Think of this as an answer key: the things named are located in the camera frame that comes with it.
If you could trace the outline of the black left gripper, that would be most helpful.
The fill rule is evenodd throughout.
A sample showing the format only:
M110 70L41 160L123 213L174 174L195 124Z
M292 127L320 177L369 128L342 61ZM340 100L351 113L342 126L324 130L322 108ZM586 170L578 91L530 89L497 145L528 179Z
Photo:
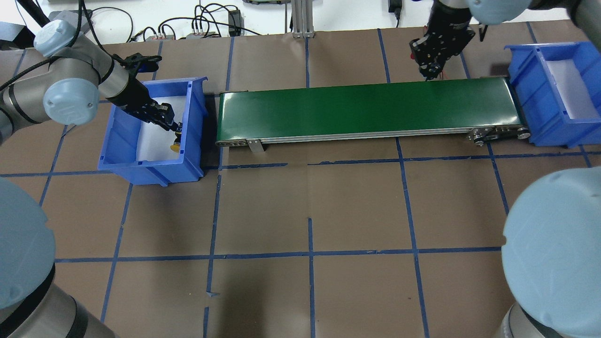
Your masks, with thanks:
M175 122L175 113L171 104L157 103L154 99L133 99L123 103L123 111L145 123L160 126L166 131L182 133L183 123Z

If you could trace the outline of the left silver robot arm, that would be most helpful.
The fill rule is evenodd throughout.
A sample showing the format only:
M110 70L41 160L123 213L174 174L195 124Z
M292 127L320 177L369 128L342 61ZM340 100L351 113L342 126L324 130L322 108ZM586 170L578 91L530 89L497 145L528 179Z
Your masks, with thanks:
M99 44L67 21L51 21L34 39L49 64L45 74L22 74L1 87L1 141L49 120L82 125L97 114L101 98L125 113L176 133L170 104L157 103ZM54 233L39 204L13 182L1 180L1 336L3 338L115 338L73 296L54 282Z

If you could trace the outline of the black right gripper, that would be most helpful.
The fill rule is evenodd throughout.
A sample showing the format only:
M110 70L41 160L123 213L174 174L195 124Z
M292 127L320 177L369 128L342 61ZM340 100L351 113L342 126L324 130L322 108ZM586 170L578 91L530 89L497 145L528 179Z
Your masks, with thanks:
M451 28L428 28L421 38L409 43L411 56L418 64L419 73L424 78L437 78L448 60L458 56L475 36L472 28L466 26Z

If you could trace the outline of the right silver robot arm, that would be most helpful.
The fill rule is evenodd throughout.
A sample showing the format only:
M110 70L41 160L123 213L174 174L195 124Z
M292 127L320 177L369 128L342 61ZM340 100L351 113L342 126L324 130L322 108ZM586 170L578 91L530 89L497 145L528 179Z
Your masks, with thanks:
M536 146L600 143L598 0L436 0L427 31L410 48L427 80L483 25L526 9L564 8L588 37L576 43L509 47L509 81ZM515 304L496 338L600 336L600 167L565 169L530 184L505 221L501 248Z

